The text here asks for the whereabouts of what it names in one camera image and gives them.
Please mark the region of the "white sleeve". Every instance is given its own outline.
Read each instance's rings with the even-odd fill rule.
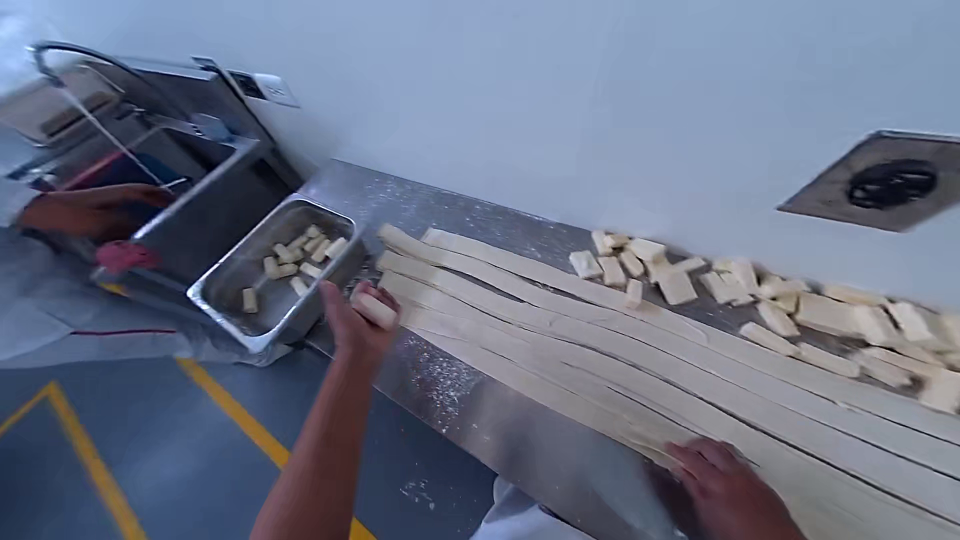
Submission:
[[[0,179],[0,227],[16,223],[23,209],[41,194],[26,184]]]

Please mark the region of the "wall outlet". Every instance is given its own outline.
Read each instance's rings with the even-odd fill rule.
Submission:
[[[300,106],[300,103],[297,102],[297,98],[295,98],[293,92],[290,91],[290,87],[277,75],[254,73],[253,79],[256,81],[256,85],[260,87],[260,91],[263,92],[264,97],[266,97],[268,101],[279,103],[287,107],[298,108]]]

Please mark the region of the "hand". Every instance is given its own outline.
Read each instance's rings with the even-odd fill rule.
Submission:
[[[167,191],[145,184],[44,193],[23,209],[17,224],[94,240],[125,240],[137,227],[126,214],[116,211],[117,207],[139,201],[162,208],[173,199]]]
[[[333,329],[336,356],[346,358],[349,362],[358,362],[361,366],[370,368],[372,375],[375,374],[396,337],[396,327],[386,331],[367,322],[367,319],[344,301],[337,285],[322,282],[320,289],[324,294],[326,320]],[[375,288],[370,282],[360,282],[356,286],[354,294],[360,293],[367,293],[400,313],[399,304],[394,297],[385,290]]]
[[[680,463],[673,473],[713,540],[804,539],[777,493],[730,443],[702,438],[666,450]]]

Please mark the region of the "gray floor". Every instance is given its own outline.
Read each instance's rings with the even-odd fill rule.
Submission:
[[[291,448],[327,361],[204,367]],[[173,359],[0,372],[0,421],[57,380],[150,538],[245,538],[274,463]],[[374,392],[356,516],[376,538],[468,538],[494,473]],[[120,538],[45,402],[0,436],[0,538]]]

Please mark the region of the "stainless steel tray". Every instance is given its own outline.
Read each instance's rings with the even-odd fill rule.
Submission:
[[[310,292],[301,298],[289,278],[270,280],[264,275],[263,258],[274,254],[274,244],[289,243],[310,225],[331,238],[346,237],[348,244],[317,280],[300,274],[310,284]],[[328,280],[343,287],[360,270],[366,254],[360,236],[352,219],[295,193],[191,285],[187,297],[251,353],[260,353],[274,342],[297,341],[324,313],[318,283]],[[257,313],[243,311],[241,291],[247,287],[256,289]]]

